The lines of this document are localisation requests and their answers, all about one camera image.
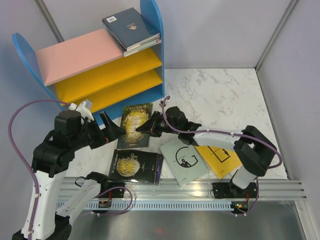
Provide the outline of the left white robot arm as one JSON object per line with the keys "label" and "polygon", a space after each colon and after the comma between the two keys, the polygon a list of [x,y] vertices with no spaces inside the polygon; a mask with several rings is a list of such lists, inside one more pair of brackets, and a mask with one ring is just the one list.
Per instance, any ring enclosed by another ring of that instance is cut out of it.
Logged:
{"label": "left white robot arm", "polygon": [[59,190],[76,151],[85,147],[97,149],[126,133],[105,112],[100,117],[103,129],[88,114],[82,115],[76,110],[62,111],[55,117],[54,129],[33,151],[31,172],[37,179],[32,191],[34,196],[24,227],[14,233],[12,239],[67,240],[87,204],[109,193],[108,177],[93,171],[68,202],[57,208]]}

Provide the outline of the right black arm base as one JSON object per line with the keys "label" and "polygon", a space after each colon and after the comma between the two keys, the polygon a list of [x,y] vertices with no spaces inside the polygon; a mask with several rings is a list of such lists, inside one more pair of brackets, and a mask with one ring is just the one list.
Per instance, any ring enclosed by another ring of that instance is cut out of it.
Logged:
{"label": "right black arm base", "polygon": [[213,182],[213,197],[215,199],[250,199],[257,196],[257,184],[250,182],[245,189],[241,189],[231,182]]}

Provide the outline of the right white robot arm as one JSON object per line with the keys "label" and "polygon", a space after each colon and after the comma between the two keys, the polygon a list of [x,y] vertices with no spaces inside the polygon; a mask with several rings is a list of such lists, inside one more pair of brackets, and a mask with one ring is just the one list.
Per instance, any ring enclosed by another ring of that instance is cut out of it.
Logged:
{"label": "right white robot arm", "polygon": [[177,106],[165,112],[155,111],[136,131],[154,138],[162,133],[176,134],[186,145],[213,146],[235,152],[241,166],[228,183],[228,191],[234,197],[240,197],[252,181],[265,176],[278,152],[276,146],[252,125],[234,132],[205,128],[189,121]]}

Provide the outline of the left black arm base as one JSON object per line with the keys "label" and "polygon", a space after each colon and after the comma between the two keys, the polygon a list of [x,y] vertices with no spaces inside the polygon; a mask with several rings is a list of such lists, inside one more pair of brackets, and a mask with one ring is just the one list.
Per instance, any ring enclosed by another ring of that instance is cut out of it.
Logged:
{"label": "left black arm base", "polygon": [[109,198],[112,200],[113,198],[122,198],[124,196],[124,182],[118,182],[118,181],[111,181],[109,182],[109,178],[107,175],[92,171],[89,173],[86,177],[79,176],[75,181],[74,184],[78,187],[81,187],[82,185],[78,184],[78,179],[84,179],[84,180],[94,180],[100,185],[100,192],[97,196],[94,198]]}

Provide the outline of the navy blue hardcover book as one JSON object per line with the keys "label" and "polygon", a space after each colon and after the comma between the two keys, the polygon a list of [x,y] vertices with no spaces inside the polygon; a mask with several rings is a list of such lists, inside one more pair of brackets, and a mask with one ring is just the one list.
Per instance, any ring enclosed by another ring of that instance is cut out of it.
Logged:
{"label": "navy blue hardcover book", "polygon": [[102,23],[127,51],[160,37],[160,31],[133,7],[103,18]]}

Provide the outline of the green Alice Wonderland book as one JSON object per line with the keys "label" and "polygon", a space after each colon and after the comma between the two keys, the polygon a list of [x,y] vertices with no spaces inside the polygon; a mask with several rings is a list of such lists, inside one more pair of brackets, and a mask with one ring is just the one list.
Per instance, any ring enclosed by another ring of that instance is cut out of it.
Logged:
{"label": "green Alice Wonderland book", "polygon": [[123,108],[120,127],[125,130],[126,134],[118,139],[116,147],[118,150],[149,147],[150,136],[136,129],[150,119],[152,110],[152,102],[127,105]]}

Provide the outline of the teal ocean cover book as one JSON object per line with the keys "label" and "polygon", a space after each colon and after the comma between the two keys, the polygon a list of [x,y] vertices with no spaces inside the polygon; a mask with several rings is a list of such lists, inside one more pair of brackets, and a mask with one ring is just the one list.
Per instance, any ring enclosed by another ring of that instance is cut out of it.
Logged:
{"label": "teal ocean cover book", "polygon": [[152,46],[155,46],[157,44],[160,44],[162,42],[160,35],[152,40],[148,40],[147,42],[133,48],[132,50],[126,50],[122,44],[114,37],[114,35],[108,30],[108,28],[106,26],[104,26],[104,29],[113,37],[113,39],[115,40],[115,42],[117,43],[117,45],[120,47],[120,49],[123,52],[123,56],[124,57],[128,57],[130,55],[133,55],[135,53],[138,53],[140,51],[143,51],[145,49],[148,49]]}

